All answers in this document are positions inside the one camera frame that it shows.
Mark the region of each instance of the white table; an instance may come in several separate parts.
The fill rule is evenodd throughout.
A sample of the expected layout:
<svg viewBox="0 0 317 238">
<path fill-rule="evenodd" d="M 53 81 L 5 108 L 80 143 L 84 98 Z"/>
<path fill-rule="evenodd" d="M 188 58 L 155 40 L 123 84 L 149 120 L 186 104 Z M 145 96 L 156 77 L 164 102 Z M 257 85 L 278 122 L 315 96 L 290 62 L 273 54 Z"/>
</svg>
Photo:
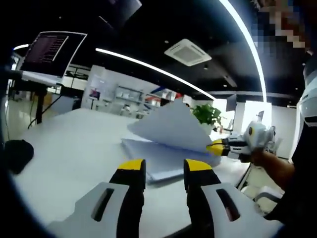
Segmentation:
<svg viewBox="0 0 317 238">
<path fill-rule="evenodd" d="M 62 221 L 77 200 L 101 181 L 108 182 L 125 161 L 121 138 L 136 119 L 78 109 L 45 120 L 21 139 L 34 147 L 34 158 L 14 177 L 17 188 L 43 225 Z M 214 171 L 222 182 L 236 185 L 249 164 L 223 157 Z M 171 235 L 190 222 L 183 180 L 148 185 L 140 220 L 141 238 Z"/>
</svg>

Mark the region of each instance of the pixelated area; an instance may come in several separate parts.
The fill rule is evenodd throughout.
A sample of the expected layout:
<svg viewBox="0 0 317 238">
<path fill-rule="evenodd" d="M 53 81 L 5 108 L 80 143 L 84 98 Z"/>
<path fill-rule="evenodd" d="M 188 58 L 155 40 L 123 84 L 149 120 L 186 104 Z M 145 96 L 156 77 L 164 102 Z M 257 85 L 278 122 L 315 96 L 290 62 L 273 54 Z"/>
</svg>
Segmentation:
<svg viewBox="0 0 317 238">
<path fill-rule="evenodd" d="M 252 26 L 251 33 L 259 51 L 267 51 L 268 44 L 270 49 L 275 49 L 272 44 L 279 37 L 286 39 L 294 48 L 309 50 L 305 26 L 292 0 L 251 0 L 251 3 L 258 11 L 258 22 Z M 269 23 L 269 27 L 264 26 L 264 22 Z"/>
</svg>

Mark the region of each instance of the stack of paper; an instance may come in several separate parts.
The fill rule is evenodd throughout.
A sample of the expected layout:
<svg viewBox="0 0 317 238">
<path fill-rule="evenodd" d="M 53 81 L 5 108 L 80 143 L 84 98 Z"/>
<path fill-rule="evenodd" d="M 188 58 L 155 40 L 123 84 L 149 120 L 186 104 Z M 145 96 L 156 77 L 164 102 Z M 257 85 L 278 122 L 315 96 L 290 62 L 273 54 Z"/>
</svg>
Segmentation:
<svg viewBox="0 0 317 238">
<path fill-rule="evenodd" d="M 130 159 L 146 160 L 149 182 L 182 175 L 184 159 L 212 166 L 220 162 L 219 156 L 206 150 L 211 139 L 181 100 L 151 112 L 128 129 L 148 140 L 122 139 L 122 144 Z"/>
</svg>

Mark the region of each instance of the ceiling air conditioner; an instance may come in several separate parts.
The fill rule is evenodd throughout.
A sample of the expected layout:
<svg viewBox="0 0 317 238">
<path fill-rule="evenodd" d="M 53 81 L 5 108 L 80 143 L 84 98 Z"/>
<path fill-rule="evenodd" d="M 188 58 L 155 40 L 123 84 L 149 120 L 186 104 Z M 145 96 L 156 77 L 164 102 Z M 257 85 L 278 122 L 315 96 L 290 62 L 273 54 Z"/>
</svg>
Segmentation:
<svg viewBox="0 0 317 238">
<path fill-rule="evenodd" d="M 206 52 L 187 39 L 183 39 L 173 45 L 164 54 L 187 66 L 211 60 L 211 57 Z"/>
</svg>

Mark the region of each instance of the led light strip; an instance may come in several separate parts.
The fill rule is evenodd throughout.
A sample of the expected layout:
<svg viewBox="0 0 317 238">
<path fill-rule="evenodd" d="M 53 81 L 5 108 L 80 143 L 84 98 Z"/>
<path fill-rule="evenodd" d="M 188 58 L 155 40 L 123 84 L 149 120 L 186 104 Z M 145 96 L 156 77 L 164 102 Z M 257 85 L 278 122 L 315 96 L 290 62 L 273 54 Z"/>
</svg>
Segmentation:
<svg viewBox="0 0 317 238">
<path fill-rule="evenodd" d="M 211 98 L 211 99 L 213 99 L 213 100 L 216 99 L 215 97 L 213 97 L 213 96 L 210 95 L 209 93 L 207 93 L 207 92 L 205 92 L 204 90 L 202 90 L 202 89 L 196 87 L 195 85 L 193 85 L 193 84 L 191 84 L 191 83 L 185 81 L 184 79 L 181 79 L 180 77 L 177 77 L 177 76 L 175 76 L 174 74 L 171 74 L 171 73 L 169 73 L 169 72 L 166 72 L 166 71 L 164 71 L 164 70 L 162 70 L 162 69 L 159 69 L 159 68 L 157 68 L 157 67 L 155 67 L 155 66 L 153 66 L 153 65 L 150 65 L 150 64 L 148 64 L 148 63 L 144 63 L 144 62 L 142 62 L 142 61 L 139 61 L 139 60 L 137 60 L 137 59 L 134 59 L 134 58 L 131 58 L 131 57 L 128 57 L 128 56 L 124 56 L 124 55 L 121 55 L 121 54 L 118 54 L 118 53 L 115 53 L 115 52 L 111 52 L 111 51 L 107 51 L 107 50 L 103 50 L 103 49 L 99 49 L 99 48 L 96 48 L 96 51 L 101 52 L 101 53 L 105 53 L 105 54 L 108 54 L 108 55 L 116 56 L 116 57 L 119 57 L 119 58 L 122 58 L 122 59 L 125 59 L 125 60 L 129 60 L 129 61 L 132 61 L 132 62 L 134 62 L 134 63 L 141 64 L 141 65 L 143 65 L 143 66 L 145 66 L 145 67 L 151 68 L 151 69 L 153 69 L 153 70 L 155 70 L 155 71 L 157 71 L 157 72 L 160 72 L 160 73 L 162 73 L 162 74 L 165 74 L 166 76 L 169 76 L 169 77 L 171 77 L 171 78 L 173 78 L 173 79 L 176 79 L 177 81 L 186 84 L 187 86 L 189 86 L 189 87 L 191 87 L 191 88 L 197 90 L 198 92 L 200 92 L 200 93 L 206 95 L 207 97 L 209 97 L 209 98 Z"/>
<path fill-rule="evenodd" d="M 262 93 L 263 93 L 263 102 L 267 102 L 266 100 L 266 86 L 265 86 L 265 81 L 264 81 L 264 74 L 263 74 L 263 69 L 261 66 L 261 61 L 260 61 L 260 57 L 257 51 L 257 48 L 252 40 L 252 37 L 247 29 L 247 27 L 245 26 L 245 24 L 243 23 L 241 17 L 239 16 L 239 14 L 237 13 L 237 11 L 234 9 L 234 7 L 231 5 L 231 3 L 228 0 L 219 0 L 221 2 L 221 4 L 227 9 L 227 11 L 230 13 L 230 15 L 233 17 L 233 19 L 236 21 L 236 23 L 238 24 L 240 30 L 242 31 L 242 34 L 244 35 L 244 37 L 246 38 L 246 41 L 251 49 L 253 58 L 255 60 L 258 72 L 259 72 L 259 77 L 260 77 L 260 83 L 261 83 L 261 88 L 262 88 Z"/>
<path fill-rule="evenodd" d="M 18 49 L 21 49 L 21 48 L 26 48 L 26 47 L 29 47 L 29 44 L 25 44 L 25 45 L 20 45 L 20 46 L 16 46 L 13 48 L 13 50 L 18 50 Z"/>
</svg>

